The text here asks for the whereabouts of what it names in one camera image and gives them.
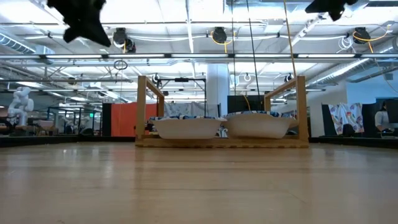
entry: orange wall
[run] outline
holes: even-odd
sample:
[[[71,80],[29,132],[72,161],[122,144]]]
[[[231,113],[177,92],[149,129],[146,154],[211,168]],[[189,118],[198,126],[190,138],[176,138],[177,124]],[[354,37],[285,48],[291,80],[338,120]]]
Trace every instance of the orange wall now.
[[[112,136],[135,137],[137,103],[113,104],[112,105]],[[156,116],[157,105],[146,105],[146,119]]]

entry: cord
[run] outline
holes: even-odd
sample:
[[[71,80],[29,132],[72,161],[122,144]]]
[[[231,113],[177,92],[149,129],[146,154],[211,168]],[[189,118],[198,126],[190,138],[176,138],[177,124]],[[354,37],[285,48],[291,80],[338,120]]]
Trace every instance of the cord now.
[[[244,99],[246,100],[246,103],[248,104],[249,111],[251,111],[251,108],[250,108],[250,103],[249,103],[249,100],[248,100],[248,98],[247,98],[245,95],[243,95],[243,97],[244,97]]]
[[[231,13],[232,13],[232,32],[234,30],[234,1],[231,1]],[[232,54],[235,54],[235,38],[232,38]],[[236,62],[234,57],[234,111],[236,110]]]
[[[287,18],[286,0],[284,0],[284,7],[285,7],[285,16],[286,16],[287,33],[288,33],[288,35],[289,35],[290,55],[291,55],[291,57],[292,57],[293,73],[294,73],[294,77],[297,77],[296,66],[295,66],[295,64],[294,64],[292,39],[291,39],[291,37],[290,37],[289,20],[288,20],[288,18]]]
[[[387,26],[386,33],[385,33],[384,35],[382,35],[381,37],[378,37],[378,38],[375,38],[375,39],[362,39],[362,38],[359,38],[359,37],[355,36],[355,34],[357,33],[356,31],[353,33],[353,37],[354,37],[355,39],[362,40],[362,41],[375,41],[375,40],[380,40],[381,38],[385,37],[385,36],[388,34],[388,30],[389,30],[389,29],[390,29],[390,26]]]
[[[373,48],[372,48],[372,45],[371,45],[370,41],[368,42],[368,44],[369,44],[369,48],[371,49],[371,52],[373,54],[374,52],[373,52]]]
[[[248,15],[249,15],[249,27],[250,27],[250,37],[251,37],[251,47],[253,50],[253,60],[254,60],[254,71],[256,72],[256,84],[257,84],[257,94],[258,94],[258,100],[259,103],[261,103],[261,97],[260,97],[260,87],[259,87],[259,79],[257,76],[257,65],[256,65],[256,52],[254,50],[254,41],[253,41],[253,30],[251,29],[251,19],[250,19],[250,10],[249,10],[249,0],[246,0],[246,6],[248,7]]]

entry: white column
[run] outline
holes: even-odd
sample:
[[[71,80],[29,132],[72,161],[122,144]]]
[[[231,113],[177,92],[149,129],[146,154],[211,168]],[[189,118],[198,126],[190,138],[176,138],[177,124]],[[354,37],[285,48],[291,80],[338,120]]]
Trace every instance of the white column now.
[[[207,65],[207,103],[221,103],[221,116],[228,114],[229,70],[227,64]]]

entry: humanoid robot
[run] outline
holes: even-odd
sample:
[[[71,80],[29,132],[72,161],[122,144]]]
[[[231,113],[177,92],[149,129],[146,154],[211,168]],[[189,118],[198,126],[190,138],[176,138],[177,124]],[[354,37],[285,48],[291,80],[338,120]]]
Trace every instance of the humanoid robot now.
[[[34,101],[29,99],[30,88],[19,87],[14,92],[14,99],[8,107],[8,117],[16,119],[19,115],[18,126],[26,126],[27,124],[27,112],[31,112],[34,109]]]

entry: hanging fabric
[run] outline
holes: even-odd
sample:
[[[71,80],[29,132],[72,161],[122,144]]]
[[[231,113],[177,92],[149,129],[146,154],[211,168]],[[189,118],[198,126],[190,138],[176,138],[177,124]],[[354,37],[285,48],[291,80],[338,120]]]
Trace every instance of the hanging fabric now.
[[[350,124],[355,133],[364,132],[361,103],[329,105],[329,110],[337,134],[343,134],[344,124]]]

